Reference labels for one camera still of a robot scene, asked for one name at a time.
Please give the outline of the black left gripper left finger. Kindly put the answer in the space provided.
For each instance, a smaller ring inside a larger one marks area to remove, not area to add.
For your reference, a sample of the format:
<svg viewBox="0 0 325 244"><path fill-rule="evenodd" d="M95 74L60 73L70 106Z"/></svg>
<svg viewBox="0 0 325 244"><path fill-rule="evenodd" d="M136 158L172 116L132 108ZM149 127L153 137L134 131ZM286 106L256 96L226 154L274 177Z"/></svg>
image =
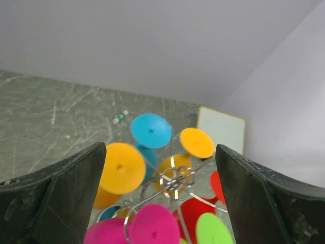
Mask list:
<svg viewBox="0 0 325 244"><path fill-rule="evenodd" d="M105 157L97 142L1 182L1 243L83 243Z"/></svg>

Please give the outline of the red plastic wine glass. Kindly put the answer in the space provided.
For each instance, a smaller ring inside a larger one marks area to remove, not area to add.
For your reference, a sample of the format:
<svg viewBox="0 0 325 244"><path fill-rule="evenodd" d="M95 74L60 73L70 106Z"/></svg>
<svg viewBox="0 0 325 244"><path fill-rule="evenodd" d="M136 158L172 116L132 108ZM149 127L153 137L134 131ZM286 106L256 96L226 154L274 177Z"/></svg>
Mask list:
<svg viewBox="0 0 325 244"><path fill-rule="evenodd" d="M212 204L216 205L217 201L221 201L224 205L226 205L218 171L214 171L212 173L210 177L210 185L215 194L214 198L208 199L205 197L200 197L203 199L203 201L201 201L197 197L190 194L191 198L183 202L180 206L189 238L187 238L185 235L178 211L175 210L173 212L180 229L181 243L185 243L185 241L188 242L189 240L191 243L198 243L196 236L196 224L199 217L205 213L217 214L217 209L212 206Z"/></svg>

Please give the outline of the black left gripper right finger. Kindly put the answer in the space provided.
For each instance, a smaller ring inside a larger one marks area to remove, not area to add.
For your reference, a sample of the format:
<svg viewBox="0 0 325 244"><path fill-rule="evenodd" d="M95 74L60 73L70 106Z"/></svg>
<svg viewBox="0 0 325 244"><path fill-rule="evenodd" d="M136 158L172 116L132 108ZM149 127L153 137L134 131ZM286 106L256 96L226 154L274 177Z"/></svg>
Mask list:
<svg viewBox="0 0 325 244"><path fill-rule="evenodd" d="M236 243L324 243L324 188L221 144L215 161Z"/></svg>

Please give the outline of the green plastic wine glass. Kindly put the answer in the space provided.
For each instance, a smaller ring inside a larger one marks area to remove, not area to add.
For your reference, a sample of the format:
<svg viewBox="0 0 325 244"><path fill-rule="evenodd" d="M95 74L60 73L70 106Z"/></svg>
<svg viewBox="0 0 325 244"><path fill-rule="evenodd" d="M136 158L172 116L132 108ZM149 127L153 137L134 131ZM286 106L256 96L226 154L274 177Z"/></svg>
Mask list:
<svg viewBox="0 0 325 244"><path fill-rule="evenodd" d="M196 243L234 243L226 225L213 213L186 217L184 221L188 233L194 234Z"/></svg>

